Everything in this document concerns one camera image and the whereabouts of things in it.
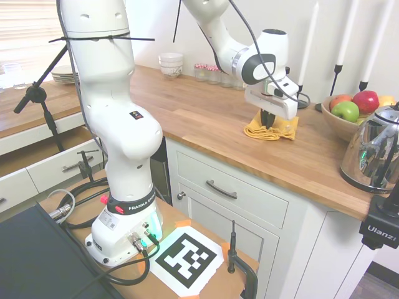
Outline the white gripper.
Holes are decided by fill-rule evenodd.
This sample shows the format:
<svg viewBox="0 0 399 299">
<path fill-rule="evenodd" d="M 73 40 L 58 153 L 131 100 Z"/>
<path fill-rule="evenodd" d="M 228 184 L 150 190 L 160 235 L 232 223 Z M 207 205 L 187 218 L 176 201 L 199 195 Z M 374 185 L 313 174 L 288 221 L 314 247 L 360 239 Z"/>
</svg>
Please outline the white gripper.
<svg viewBox="0 0 399 299">
<path fill-rule="evenodd" d="M 294 100 L 265 96 L 249 87 L 245 88 L 244 97 L 246 102 L 261 109 L 261 125 L 267 129 L 272 127 L 276 116 L 291 120 L 297 115 L 297 102 Z"/>
</svg>

